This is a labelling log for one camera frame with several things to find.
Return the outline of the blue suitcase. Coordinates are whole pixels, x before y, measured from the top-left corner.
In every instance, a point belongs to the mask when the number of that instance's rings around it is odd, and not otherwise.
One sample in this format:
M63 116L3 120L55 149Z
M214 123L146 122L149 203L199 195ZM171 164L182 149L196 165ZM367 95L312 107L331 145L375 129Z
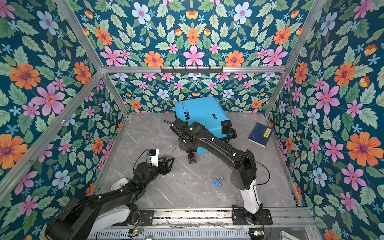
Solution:
M202 147L188 146L182 140L181 128L177 128L176 124L189 126L193 122L198 122L216 138L219 138L225 143L237 137L237 132L232 127L232 122L215 97L209 96L181 101L175 105L175 111L176 120L171 123L170 129L179 137L180 150L188 153L190 164L197 162L194 152L203 154L206 153L207 150Z

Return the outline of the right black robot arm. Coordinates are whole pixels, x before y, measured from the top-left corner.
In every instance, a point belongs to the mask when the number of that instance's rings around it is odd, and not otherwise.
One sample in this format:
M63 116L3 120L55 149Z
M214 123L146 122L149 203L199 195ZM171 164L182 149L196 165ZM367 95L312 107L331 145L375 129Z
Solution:
M235 216L245 218L256 225L265 220L264 206L256 190L257 166L252 151L241 151L229 144L237 137L230 120L183 121L179 118L170 123L170 129L178 136L180 150L188 153L190 164L196 163L194 152L204 149L223 161L231 170L230 182L238 190L244 201L244 207L235 212Z

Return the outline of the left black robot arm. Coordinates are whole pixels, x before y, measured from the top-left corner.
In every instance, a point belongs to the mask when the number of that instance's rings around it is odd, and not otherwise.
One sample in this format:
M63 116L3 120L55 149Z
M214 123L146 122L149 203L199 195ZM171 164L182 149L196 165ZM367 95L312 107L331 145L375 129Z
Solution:
M134 169L134 177L122 187L100 195L75 197L47 226L45 234L49 240L85 240L91 234L125 222L134 216L137 221L137 202L148 185L158 175L172 170L174 158L161 157L158 166L143 162Z

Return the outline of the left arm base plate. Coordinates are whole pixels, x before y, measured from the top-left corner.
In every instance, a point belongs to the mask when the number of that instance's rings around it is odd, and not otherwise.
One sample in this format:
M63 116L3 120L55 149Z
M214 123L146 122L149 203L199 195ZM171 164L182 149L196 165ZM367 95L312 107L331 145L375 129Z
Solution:
M149 227L152 226L154 220L154 210L134 210L129 213L128 218L120 223L120 226L144 226Z

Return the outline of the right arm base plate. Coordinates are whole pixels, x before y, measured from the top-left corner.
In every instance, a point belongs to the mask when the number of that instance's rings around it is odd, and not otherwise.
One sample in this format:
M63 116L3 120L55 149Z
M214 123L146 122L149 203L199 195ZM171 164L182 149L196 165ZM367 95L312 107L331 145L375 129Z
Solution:
M245 226L245 225L271 226L273 225L271 212L268 209L261 209L256 214L251 214L244 209L233 207L232 221L233 221L233 225L235 226Z

